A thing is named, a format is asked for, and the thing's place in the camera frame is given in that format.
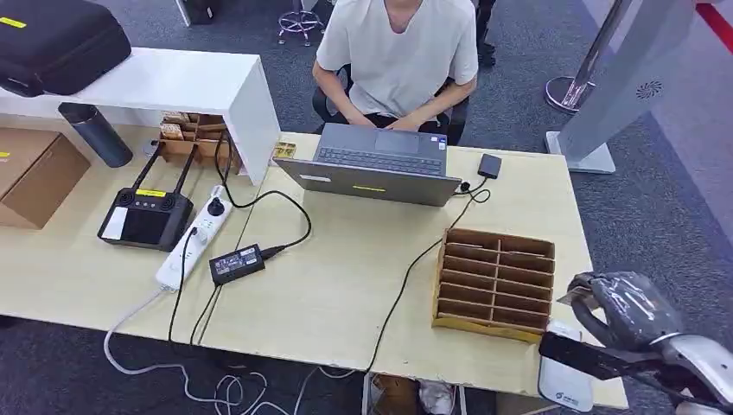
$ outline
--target black plastic wrap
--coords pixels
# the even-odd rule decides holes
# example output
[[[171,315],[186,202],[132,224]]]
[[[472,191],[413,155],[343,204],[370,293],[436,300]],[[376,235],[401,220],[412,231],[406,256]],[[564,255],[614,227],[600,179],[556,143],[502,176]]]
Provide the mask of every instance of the black plastic wrap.
[[[586,328],[599,341],[608,339],[606,342],[615,343],[606,346],[639,350],[647,348],[662,336],[683,331],[677,310],[645,275],[637,272],[589,272],[577,275],[570,283],[570,288],[577,285],[590,288],[593,297],[605,311],[607,333],[594,333],[604,329],[600,322],[596,330]],[[576,307],[573,309],[577,315],[578,310]]]

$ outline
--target white cable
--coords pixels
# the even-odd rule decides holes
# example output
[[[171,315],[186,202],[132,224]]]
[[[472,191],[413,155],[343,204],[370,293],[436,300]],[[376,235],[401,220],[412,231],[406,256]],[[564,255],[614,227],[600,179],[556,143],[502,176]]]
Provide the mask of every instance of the white cable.
[[[107,335],[105,336],[105,356],[107,357],[107,360],[112,364],[118,371],[122,372],[123,374],[146,374],[150,371],[156,370],[156,369],[164,369],[164,368],[180,368],[183,372],[183,379],[185,381],[183,382],[183,392],[186,393],[186,396],[189,399],[195,400],[196,402],[203,402],[203,403],[219,403],[223,405],[239,405],[241,404],[241,400],[239,402],[229,402],[221,399],[205,399],[205,398],[198,398],[191,394],[191,392],[188,391],[188,373],[186,372],[186,368],[177,363],[167,363],[167,364],[157,364],[152,365],[148,367],[142,367],[139,369],[128,369],[126,367],[122,367],[117,361],[115,361],[114,357],[112,357],[112,352],[110,352],[110,339],[112,338],[112,335],[114,334],[115,330],[119,326],[122,325],[122,323],[126,322],[130,318],[132,318],[134,315],[136,315],[140,310],[144,309],[148,306],[148,304],[152,303],[153,300],[158,298],[163,292],[165,291],[165,288],[161,287],[158,290],[156,290],[150,298],[146,299],[143,303],[132,309],[129,313],[125,314],[124,317],[117,322],[110,331],[107,332]]]
[[[345,373],[343,375],[339,375],[339,377],[335,377],[334,375],[325,372],[323,369],[321,369],[321,367],[315,367],[313,370],[310,371],[310,373],[308,373],[308,376],[306,376],[305,380],[303,381],[303,385],[300,388],[300,393],[298,394],[296,406],[295,406],[295,409],[293,409],[292,415],[297,415],[298,409],[300,408],[300,403],[303,400],[303,395],[305,394],[305,387],[308,385],[308,381],[310,380],[310,377],[313,376],[316,370],[321,370],[321,373],[325,374],[326,376],[332,379],[343,379],[347,377],[348,375],[352,374],[353,372],[355,372],[354,370],[352,370],[349,373]],[[281,408],[278,405],[273,404],[272,402],[267,402],[267,401],[260,402],[260,400],[262,399],[262,396],[265,394],[265,390],[267,389],[267,379],[262,374],[257,373],[257,372],[250,372],[250,374],[257,375],[260,378],[262,378],[262,381],[264,382],[264,386],[262,388],[262,391],[257,396],[257,398],[254,400],[254,402],[252,402],[252,404],[240,415],[247,415],[250,412],[250,410],[252,410],[252,415],[255,415],[257,411],[259,411],[259,409],[262,408],[263,406],[269,406],[271,408],[275,408],[278,411],[280,411],[280,413],[282,413],[283,415],[290,415],[283,408]],[[231,392],[231,388],[233,385],[237,385],[237,388],[239,389],[239,400],[242,400],[244,397],[244,389],[242,387],[241,380],[239,380],[239,378],[237,378],[236,376],[232,376],[231,374],[228,374],[224,376],[223,378],[221,378],[221,380],[219,381],[219,384],[216,386],[216,391],[217,392],[219,391],[219,388],[221,388],[221,385],[226,380],[231,380],[231,382],[226,386],[226,400],[231,401],[230,392]],[[234,405],[227,405],[226,407],[227,415],[232,415],[232,406]],[[216,409],[217,415],[222,415],[221,411],[219,410],[218,405],[214,404],[214,408]]]
[[[355,370],[351,370],[344,374],[331,374],[331,373],[326,372],[323,369],[323,367],[320,367],[320,366],[318,367],[318,370],[320,370],[324,376],[326,376],[327,378],[331,378],[331,379],[344,379],[344,378],[351,376],[354,372],[356,372]]]
[[[313,370],[308,373],[308,376],[305,377],[305,380],[303,381],[303,387],[300,388],[300,393],[298,394],[298,400],[296,401],[296,409],[293,410],[293,415],[297,415],[297,408],[300,406],[300,399],[303,398],[303,393],[305,392],[305,386],[308,385],[308,380],[311,376],[316,372],[316,369],[318,367],[314,367]]]

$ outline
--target power adapter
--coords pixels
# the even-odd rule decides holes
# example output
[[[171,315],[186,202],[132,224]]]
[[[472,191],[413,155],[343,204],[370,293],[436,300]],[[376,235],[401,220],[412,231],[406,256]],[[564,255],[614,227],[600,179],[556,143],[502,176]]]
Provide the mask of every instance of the power adapter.
[[[254,244],[226,255],[209,259],[214,285],[223,285],[265,268],[259,245]]]

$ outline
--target laptop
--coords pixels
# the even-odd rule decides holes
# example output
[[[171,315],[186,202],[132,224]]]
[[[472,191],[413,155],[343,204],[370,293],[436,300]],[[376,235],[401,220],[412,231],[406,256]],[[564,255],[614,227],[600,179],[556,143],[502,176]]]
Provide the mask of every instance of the laptop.
[[[326,124],[313,161],[273,160],[306,190],[444,206],[461,184],[445,176],[441,134]]]

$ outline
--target black cable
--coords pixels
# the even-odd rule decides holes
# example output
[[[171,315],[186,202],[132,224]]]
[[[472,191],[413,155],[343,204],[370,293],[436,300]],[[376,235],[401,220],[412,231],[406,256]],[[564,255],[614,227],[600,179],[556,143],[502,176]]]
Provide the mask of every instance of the black cable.
[[[293,242],[290,242],[289,244],[272,246],[270,248],[263,249],[261,252],[262,259],[264,260],[270,259],[273,256],[275,256],[278,252],[281,252],[283,249],[290,248],[291,246],[295,246],[303,242],[304,240],[306,240],[310,236],[310,232],[313,229],[313,222],[311,222],[310,216],[308,216],[308,212],[305,211],[303,206],[301,206],[300,203],[298,203],[297,201],[295,201],[293,198],[286,195],[285,193],[279,190],[269,190],[257,196],[253,201],[246,203],[244,205],[240,205],[236,201],[234,201],[234,198],[232,197],[232,192],[229,189],[229,185],[226,183],[229,179],[229,170],[232,167],[232,151],[233,151],[234,146],[232,145],[232,138],[226,135],[226,141],[229,144],[229,155],[226,159],[226,170],[224,171],[224,173],[222,173],[221,167],[219,166],[219,149],[221,147],[221,140],[222,138],[220,138],[219,141],[216,143],[216,149],[214,150],[214,167],[216,167],[216,173],[219,175],[219,178],[221,179],[221,185],[224,187],[224,190],[226,191],[226,196],[229,198],[229,201],[232,203],[232,206],[234,206],[237,209],[249,208],[251,206],[254,206],[255,203],[257,203],[258,201],[261,201],[266,196],[280,195],[284,197],[285,199],[287,199],[290,203],[295,205],[296,208],[298,208],[298,210],[300,210],[300,212],[305,217],[306,222],[308,222],[308,229],[306,230],[305,234],[302,237],[300,237],[299,239]]]
[[[196,320],[196,324],[194,325],[194,329],[191,330],[191,337],[188,339],[188,345],[189,346],[191,346],[191,347],[194,346],[194,336],[196,335],[196,330],[199,328],[199,324],[201,324],[201,320],[204,318],[204,315],[206,315],[206,312],[208,310],[208,306],[211,304],[211,301],[214,299],[214,295],[217,292],[219,292],[220,290],[221,290],[221,285],[217,285],[211,291],[211,296],[208,298],[207,305],[204,306],[204,310],[201,312],[201,315],[199,316],[198,320]]]
[[[486,180],[488,180],[488,177],[484,177],[484,178],[483,178],[483,182],[481,182],[481,184],[479,184],[478,186],[476,186],[476,187],[475,187],[475,188],[473,188],[473,189],[471,189],[471,188],[470,188],[470,186],[471,186],[471,185],[470,185],[470,183],[468,183],[468,182],[463,182],[463,183],[461,183],[461,191],[460,191],[460,192],[454,192],[454,193],[453,193],[453,196],[461,196],[461,195],[471,195],[471,194],[472,194],[472,193],[474,193],[474,192],[475,192],[476,190],[478,190],[478,189],[482,188],[482,187],[483,187],[483,186],[484,186],[484,185],[486,184]],[[468,184],[468,188],[467,188],[467,189],[465,189],[465,190],[463,189],[463,184],[464,184],[464,183]]]
[[[186,277],[186,251],[188,249],[188,242],[191,240],[191,237],[196,235],[199,232],[199,229],[197,227],[191,228],[191,232],[188,233],[188,236],[186,237],[186,242],[183,243],[183,255],[181,255],[181,283],[178,285],[178,292],[175,294],[175,304],[173,305],[173,312],[170,314],[170,324],[168,326],[168,344],[170,345],[170,350],[173,351],[173,354],[178,354],[177,350],[175,350],[175,342],[173,342],[173,322],[175,321],[175,313],[178,312],[178,303],[181,302],[181,293],[183,292],[183,279]]]
[[[485,180],[481,184],[480,187],[474,189],[474,192],[476,190],[479,190],[484,185],[484,183],[486,183]],[[491,191],[489,189],[485,188],[483,190],[478,191],[475,194],[474,193],[467,193],[466,195],[470,195],[471,196],[471,199],[466,202],[466,206],[463,207],[463,210],[461,211],[461,214],[459,214],[458,217],[456,218],[456,220],[454,220],[453,223],[450,224],[450,227],[448,227],[448,229],[453,229],[453,227],[456,226],[456,223],[458,223],[458,221],[466,214],[466,211],[468,211],[468,207],[471,206],[471,202],[472,201],[475,201],[476,203],[486,203],[488,201],[488,199],[491,198]],[[478,197],[479,195],[487,195],[487,196],[485,198],[479,199],[479,197]],[[379,345],[382,342],[382,337],[385,335],[385,329],[387,327],[387,324],[390,321],[390,318],[392,317],[392,313],[397,308],[397,304],[399,303],[399,299],[402,298],[402,294],[405,293],[405,287],[407,285],[407,278],[410,276],[410,271],[412,271],[412,267],[414,267],[415,264],[417,264],[417,262],[420,259],[422,259],[422,257],[424,257],[428,252],[430,252],[431,249],[433,249],[438,244],[440,244],[440,242],[442,240],[443,239],[438,239],[437,241],[433,242],[433,244],[430,245],[430,246],[428,246],[428,248],[425,249],[424,251],[422,251],[417,256],[417,258],[415,258],[415,260],[412,261],[412,263],[410,264],[410,266],[407,268],[407,272],[405,272],[405,276],[402,279],[402,286],[399,288],[399,294],[397,295],[397,298],[395,298],[394,303],[392,304],[392,307],[390,308],[389,313],[387,313],[387,318],[385,319],[385,322],[384,322],[384,324],[382,324],[382,328],[379,331],[379,337],[377,337],[377,344],[374,346],[374,353],[372,354],[372,360],[369,362],[369,366],[366,367],[366,372],[367,373],[369,373],[372,370],[372,366],[374,366],[374,361],[377,360],[377,352],[379,351]]]

